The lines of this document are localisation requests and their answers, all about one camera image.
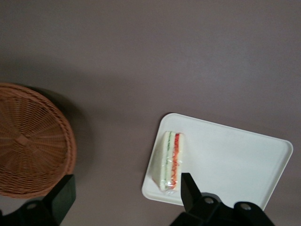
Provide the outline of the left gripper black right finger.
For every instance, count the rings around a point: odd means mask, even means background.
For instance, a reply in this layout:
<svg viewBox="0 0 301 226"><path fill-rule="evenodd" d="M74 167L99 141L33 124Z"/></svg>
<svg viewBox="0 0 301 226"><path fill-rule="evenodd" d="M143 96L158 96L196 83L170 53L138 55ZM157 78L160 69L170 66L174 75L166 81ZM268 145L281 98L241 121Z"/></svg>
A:
<svg viewBox="0 0 301 226"><path fill-rule="evenodd" d="M190 173L181 174L181 199L185 211L172 226L273 226L264 211L251 202L226 206L216 195L201 193Z"/></svg>

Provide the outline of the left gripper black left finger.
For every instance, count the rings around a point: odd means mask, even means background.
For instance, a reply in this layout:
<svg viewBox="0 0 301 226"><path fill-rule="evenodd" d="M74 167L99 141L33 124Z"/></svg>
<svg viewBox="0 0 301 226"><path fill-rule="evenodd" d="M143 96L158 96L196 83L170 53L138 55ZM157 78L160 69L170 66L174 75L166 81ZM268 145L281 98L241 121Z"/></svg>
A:
<svg viewBox="0 0 301 226"><path fill-rule="evenodd" d="M73 174L65 175L42 199L33 199L7 215L2 226L59 226L76 200Z"/></svg>

